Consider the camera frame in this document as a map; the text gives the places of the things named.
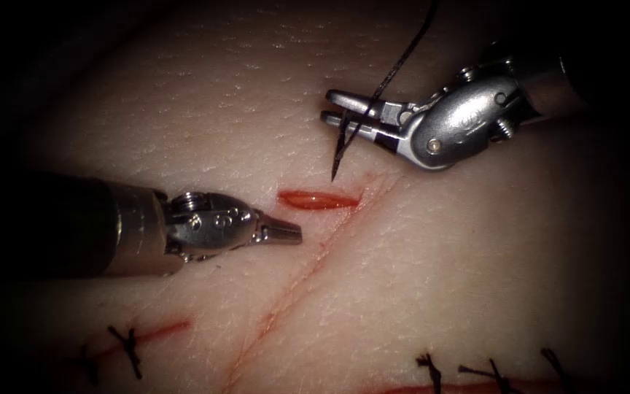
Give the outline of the left arm needle driver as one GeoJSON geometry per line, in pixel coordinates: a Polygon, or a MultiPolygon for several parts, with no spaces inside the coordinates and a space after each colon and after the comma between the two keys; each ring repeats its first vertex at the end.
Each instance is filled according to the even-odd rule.
{"type": "Polygon", "coordinates": [[[260,235],[262,214],[236,197],[198,191],[156,196],[166,230],[164,253],[185,263],[249,246],[260,235]]]}

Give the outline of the right arm needle driver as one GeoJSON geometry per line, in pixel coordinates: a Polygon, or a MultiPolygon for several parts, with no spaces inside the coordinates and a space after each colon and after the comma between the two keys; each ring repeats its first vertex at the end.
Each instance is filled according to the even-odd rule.
{"type": "Polygon", "coordinates": [[[516,60],[500,55],[461,69],[426,109],[403,126],[400,156],[439,171],[512,139],[532,110],[518,81],[516,60]]]}

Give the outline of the right arm needle driver jaw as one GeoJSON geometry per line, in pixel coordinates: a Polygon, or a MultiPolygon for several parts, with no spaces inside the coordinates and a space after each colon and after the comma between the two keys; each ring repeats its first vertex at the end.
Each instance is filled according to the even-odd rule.
{"type": "Polygon", "coordinates": [[[345,110],[378,120],[387,125],[402,125],[417,112],[414,103],[384,101],[343,90],[329,90],[325,98],[345,110]]]}
{"type": "Polygon", "coordinates": [[[342,112],[322,111],[320,120],[326,125],[343,130],[345,142],[347,142],[356,130],[356,137],[368,140],[378,146],[396,153],[401,137],[400,128],[394,125],[386,125],[379,121],[364,118],[359,115],[346,115],[342,112]]]}

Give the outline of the left arm needle driver jaw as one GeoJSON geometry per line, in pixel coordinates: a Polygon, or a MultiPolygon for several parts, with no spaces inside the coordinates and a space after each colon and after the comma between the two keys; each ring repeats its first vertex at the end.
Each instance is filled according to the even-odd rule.
{"type": "Polygon", "coordinates": [[[271,217],[257,209],[256,244],[299,245],[303,233],[299,225],[271,217]]]}

